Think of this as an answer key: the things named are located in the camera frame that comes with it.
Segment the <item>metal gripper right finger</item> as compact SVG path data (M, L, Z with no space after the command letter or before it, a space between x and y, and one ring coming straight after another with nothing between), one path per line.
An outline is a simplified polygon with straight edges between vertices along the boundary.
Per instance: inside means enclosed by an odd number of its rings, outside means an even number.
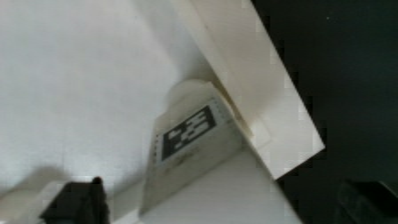
M334 224L398 224L398 181L341 183Z

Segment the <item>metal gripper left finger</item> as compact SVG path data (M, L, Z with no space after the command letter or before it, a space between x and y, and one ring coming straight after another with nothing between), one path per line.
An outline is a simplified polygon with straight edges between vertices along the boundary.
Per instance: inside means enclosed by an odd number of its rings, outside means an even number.
M34 200L11 224L110 224L103 179L68 182L50 200Z

